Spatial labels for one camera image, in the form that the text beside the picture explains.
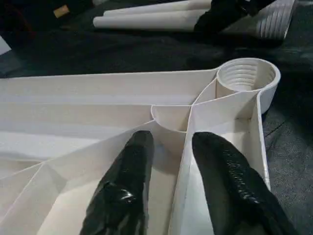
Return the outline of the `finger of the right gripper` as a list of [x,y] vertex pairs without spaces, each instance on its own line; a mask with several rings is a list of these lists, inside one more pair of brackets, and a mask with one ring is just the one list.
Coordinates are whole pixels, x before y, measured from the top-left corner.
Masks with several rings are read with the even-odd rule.
[[239,0],[239,8],[247,15],[255,16],[275,0]]
[[194,32],[216,34],[246,16],[243,0],[213,0],[194,26]]

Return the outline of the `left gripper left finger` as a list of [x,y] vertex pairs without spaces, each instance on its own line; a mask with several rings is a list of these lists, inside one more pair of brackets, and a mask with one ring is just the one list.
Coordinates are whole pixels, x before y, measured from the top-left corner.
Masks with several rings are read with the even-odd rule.
[[145,235],[154,138],[140,130],[130,137],[99,181],[87,207],[82,235]]

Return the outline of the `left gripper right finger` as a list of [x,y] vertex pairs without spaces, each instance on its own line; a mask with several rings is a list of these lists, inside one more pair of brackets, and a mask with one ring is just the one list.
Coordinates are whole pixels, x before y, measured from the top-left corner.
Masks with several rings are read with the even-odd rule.
[[216,235],[296,235],[276,196],[246,157],[212,132],[195,132],[192,152]]

